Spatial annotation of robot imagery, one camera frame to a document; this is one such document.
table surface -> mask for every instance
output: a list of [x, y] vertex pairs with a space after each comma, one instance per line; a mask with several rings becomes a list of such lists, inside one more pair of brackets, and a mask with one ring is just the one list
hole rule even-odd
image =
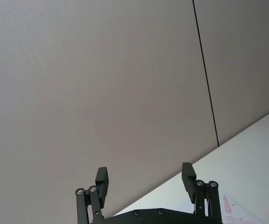
[[[269, 223], [269, 114], [193, 167], [197, 179], [217, 181], [219, 189]], [[134, 209], [175, 209], [188, 198], [179, 173], [119, 214]]]

white table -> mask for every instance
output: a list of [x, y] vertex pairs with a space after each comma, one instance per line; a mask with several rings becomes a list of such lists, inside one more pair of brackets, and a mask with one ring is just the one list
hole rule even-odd
[[[195, 164], [197, 179], [215, 180], [242, 206], [269, 223], [269, 115]], [[181, 173], [120, 213], [146, 208], [174, 209], [188, 199]]]

screw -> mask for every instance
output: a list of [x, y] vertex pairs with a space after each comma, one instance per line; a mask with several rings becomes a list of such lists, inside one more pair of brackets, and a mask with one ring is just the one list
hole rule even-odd
[[197, 185], [198, 186], [202, 186], [203, 185], [203, 181], [197, 181]]
[[91, 191], [91, 192], [96, 191], [96, 187], [91, 187], [91, 188], [90, 188], [90, 191]]
[[135, 210], [134, 211], [134, 216], [136, 216], [136, 217], [140, 216], [140, 211], [139, 210]]
[[162, 215], [163, 214], [163, 210], [162, 209], [158, 210], [158, 214], [159, 215]]
[[83, 192], [84, 192], [83, 189], [79, 189], [79, 190], [77, 191], [77, 194], [78, 194], [78, 195], [81, 195]]
[[216, 182], [210, 182], [209, 184], [210, 184], [210, 186], [212, 186], [212, 187], [216, 187], [216, 186], [218, 185]]

black screw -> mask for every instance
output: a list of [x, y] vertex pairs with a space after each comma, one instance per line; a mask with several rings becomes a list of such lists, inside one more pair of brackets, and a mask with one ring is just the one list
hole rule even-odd
[[164, 211], [162, 209], [159, 209], [157, 212], [159, 215], [162, 215], [164, 213]]
[[140, 214], [141, 214], [141, 213], [140, 213], [139, 210], [135, 210], [135, 211], [134, 211], [134, 216], [138, 217], [138, 216], [140, 216]]

gray wall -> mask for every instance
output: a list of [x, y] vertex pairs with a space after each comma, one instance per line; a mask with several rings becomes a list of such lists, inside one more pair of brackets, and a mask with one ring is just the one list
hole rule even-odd
[[269, 113], [269, 1], [195, 0], [219, 142]]
[[105, 216], [216, 148], [191, 1], [0, 1], [0, 224]]

